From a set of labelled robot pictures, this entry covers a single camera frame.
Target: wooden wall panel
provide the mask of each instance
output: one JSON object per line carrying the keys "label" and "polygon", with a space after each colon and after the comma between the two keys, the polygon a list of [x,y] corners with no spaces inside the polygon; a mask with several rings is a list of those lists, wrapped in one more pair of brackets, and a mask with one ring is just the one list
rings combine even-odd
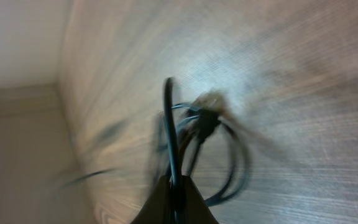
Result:
{"label": "wooden wall panel", "polygon": [[[249,130],[252,179],[211,208],[219,222],[358,223],[358,1],[76,0],[60,86],[85,169],[116,169],[89,183],[100,223],[130,222],[145,200],[167,77],[183,101],[222,91]],[[211,141],[204,195],[227,167]]]}

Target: beige wall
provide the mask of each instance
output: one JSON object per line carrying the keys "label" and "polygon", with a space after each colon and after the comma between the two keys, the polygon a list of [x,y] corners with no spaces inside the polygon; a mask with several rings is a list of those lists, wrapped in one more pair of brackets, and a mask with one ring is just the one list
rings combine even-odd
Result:
{"label": "beige wall", "polygon": [[0,88],[54,83],[71,0],[0,0]]}
{"label": "beige wall", "polygon": [[0,223],[92,223],[54,86],[0,90]]}

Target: ceiling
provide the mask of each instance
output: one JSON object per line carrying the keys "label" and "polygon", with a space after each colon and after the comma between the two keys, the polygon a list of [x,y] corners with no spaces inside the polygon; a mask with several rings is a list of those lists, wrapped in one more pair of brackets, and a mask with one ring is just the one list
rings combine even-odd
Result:
{"label": "ceiling", "polygon": [[0,0],[0,88],[53,83],[71,0]]}

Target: wood grain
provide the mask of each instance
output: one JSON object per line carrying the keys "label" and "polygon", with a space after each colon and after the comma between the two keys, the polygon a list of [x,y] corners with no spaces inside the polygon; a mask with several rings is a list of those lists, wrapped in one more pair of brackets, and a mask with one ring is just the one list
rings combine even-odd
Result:
{"label": "wood grain", "polygon": [[[149,186],[162,83],[183,101],[222,91],[248,132],[252,179],[211,208],[220,223],[358,223],[358,1],[76,0],[60,87],[100,223],[128,223]],[[103,130],[114,141],[94,147]],[[195,182],[224,182],[225,145]]]}

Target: black electrical cord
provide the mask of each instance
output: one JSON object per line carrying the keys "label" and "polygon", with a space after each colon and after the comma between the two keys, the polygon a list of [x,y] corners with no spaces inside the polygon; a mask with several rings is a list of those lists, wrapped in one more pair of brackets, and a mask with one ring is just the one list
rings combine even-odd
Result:
{"label": "black electrical cord", "polygon": [[[191,140],[195,139],[196,149],[190,159],[190,166],[187,169],[187,175],[192,175],[203,143],[208,137],[210,137],[210,135],[214,133],[216,127],[222,125],[225,132],[230,135],[231,140],[234,143],[234,146],[229,147],[231,165],[229,168],[229,173],[227,175],[226,183],[223,185],[222,189],[205,200],[207,206],[209,207],[219,205],[239,195],[247,186],[250,178],[250,159],[248,155],[248,150],[246,148],[246,145],[243,144],[243,142],[240,140],[237,133],[230,127],[228,123],[226,123],[226,121],[221,121],[219,119],[219,115],[216,112],[202,109],[190,103],[180,103],[172,106],[172,85],[172,79],[167,79],[164,93],[164,122],[166,129],[167,145],[174,145],[176,146],[176,149],[174,147],[165,146],[165,149],[168,148],[168,152],[170,153],[170,165],[169,167],[167,167],[165,175],[168,177],[172,175],[172,182],[174,182],[174,175],[176,177],[178,177],[177,175],[181,175],[181,167],[183,164],[185,151],[189,146]],[[172,110],[180,108],[186,109],[188,116],[183,118],[183,120],[180,121],[175,128],[175,124],[173,123]],[[161,151],[164,150],[164,144],[161,144],[161,139],[163,136],[162,129],[159,129],[158,135],[160,136],[159,151]],[[234,176],[238,170],[238,158],[242,159],[245,169],[240,176],[240,180],[238,181],[237,186],[234,188],[234,190],[232,190],[231,193],[228,193],[227,191],[234,183]]]}
{"label": "black electrical cord", "polygon": [[112,172],[113,170],[114,169],[107,169],[107,170],[96,171],[96,172],[93,172],[93,173],[90,173],[90,174],[83,175],[81,177],[78,177],[78,178],[76,178],[74,180],[71,180],[71,181],[65,183],[63,186],[61,186],[61,188],[68,187],[70,185],[80,183],[80,182],[85,181],[86,179],[94,177],[96,175]]}

